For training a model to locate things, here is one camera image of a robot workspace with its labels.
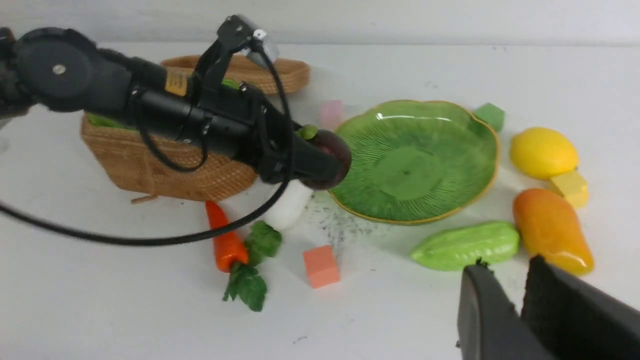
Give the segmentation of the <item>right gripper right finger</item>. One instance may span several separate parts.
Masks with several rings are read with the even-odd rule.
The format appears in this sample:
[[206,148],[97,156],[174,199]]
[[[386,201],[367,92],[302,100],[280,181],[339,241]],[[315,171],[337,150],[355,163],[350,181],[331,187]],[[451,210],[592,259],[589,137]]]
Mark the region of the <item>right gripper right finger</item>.
[[520,317],[560,360],[640,357],[640,312],[540,255],[529,262]]

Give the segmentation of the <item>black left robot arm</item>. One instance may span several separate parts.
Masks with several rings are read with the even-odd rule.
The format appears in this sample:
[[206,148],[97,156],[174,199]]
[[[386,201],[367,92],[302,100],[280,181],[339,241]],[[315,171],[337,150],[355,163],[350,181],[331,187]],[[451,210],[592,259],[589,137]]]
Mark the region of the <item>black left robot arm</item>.
[[[270,72],[282,110],[251,84],[224,84],[236,53]],[[251,167],[266,183],[334,188],[349,173],[350,148],[329,130],[305,137],[274,61],[266,36],[242,25],[222,26],[193,73],[100,48],[73,29],[44,27],[16,38],[3,27],[1,116],[22,116],[36,104],[84,111],[136,129],[158,161],[179,173],[193,173],[218,154]]]

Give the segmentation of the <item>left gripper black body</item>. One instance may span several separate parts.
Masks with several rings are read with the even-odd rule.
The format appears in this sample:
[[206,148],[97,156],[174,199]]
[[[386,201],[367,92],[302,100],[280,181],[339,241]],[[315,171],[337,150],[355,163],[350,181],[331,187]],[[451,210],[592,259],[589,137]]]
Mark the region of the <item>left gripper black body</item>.
[[284,93],[278,110],[260,89],[194,82],[190,88],[190,139],[201,151],[198,167],[217,154],[251,167],[266,183],[294,179],[295,131]]

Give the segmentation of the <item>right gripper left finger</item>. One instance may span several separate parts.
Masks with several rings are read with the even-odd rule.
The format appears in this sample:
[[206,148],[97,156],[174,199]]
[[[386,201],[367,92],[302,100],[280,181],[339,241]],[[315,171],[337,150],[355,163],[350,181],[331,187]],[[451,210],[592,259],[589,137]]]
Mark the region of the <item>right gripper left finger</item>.
[[464,360],[554,360],[515,310],[487,262],[464,267],[457,315]]

